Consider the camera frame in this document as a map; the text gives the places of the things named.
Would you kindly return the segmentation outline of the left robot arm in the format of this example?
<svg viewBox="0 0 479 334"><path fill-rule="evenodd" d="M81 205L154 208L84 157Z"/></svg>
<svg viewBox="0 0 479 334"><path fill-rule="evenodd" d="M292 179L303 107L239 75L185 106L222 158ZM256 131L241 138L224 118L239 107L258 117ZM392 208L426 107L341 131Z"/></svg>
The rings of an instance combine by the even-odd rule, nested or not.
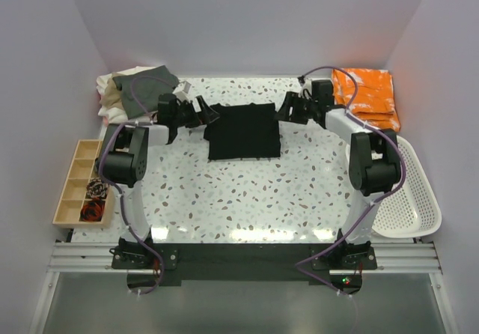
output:
<svg viewBox="0 0 479 334"><path fill-rule="evenodd" d="M203 97L197 96L196 100L199 111L190 100L162 94L152 120L110 124L106 128L96 167L101 180L115 191L120 205L124 230L114 254L120 258L128 255L138 268L149 267L156 254L141 192L148 149L171 144L181 127L200 127L220 118Z"/></svg>

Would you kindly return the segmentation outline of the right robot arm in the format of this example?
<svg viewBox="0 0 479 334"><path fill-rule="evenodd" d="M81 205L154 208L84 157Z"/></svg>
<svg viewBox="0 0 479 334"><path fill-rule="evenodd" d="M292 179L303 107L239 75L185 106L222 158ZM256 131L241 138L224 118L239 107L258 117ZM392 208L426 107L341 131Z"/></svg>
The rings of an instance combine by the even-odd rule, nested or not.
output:
<svg viewBox="0 0 479 334"><path fill-rule="evenodd" d="M370 242L380 203L403 185L406 166L394 130L381 130L361 121L344 105L335 103L329 80L299 79L301 89L288 91L275 118L295 124L314 121L349 145L352 204L338 232L335 263L351 268L360 259L356 246Z"/></svg>

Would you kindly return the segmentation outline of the black t-shirt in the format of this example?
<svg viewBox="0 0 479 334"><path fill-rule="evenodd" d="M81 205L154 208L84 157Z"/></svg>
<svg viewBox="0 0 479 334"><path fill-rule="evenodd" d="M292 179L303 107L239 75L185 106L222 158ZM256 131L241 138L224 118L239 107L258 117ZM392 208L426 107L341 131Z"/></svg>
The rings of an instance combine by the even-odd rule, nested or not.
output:
<svg viewBox="0 0 479 334"><path fill-rule="evenodd" d="M235 160L279 158L281 140L275 104L239 106L215 104L219 119L208 124L204 139L209 142L208 159Z"/></svg>

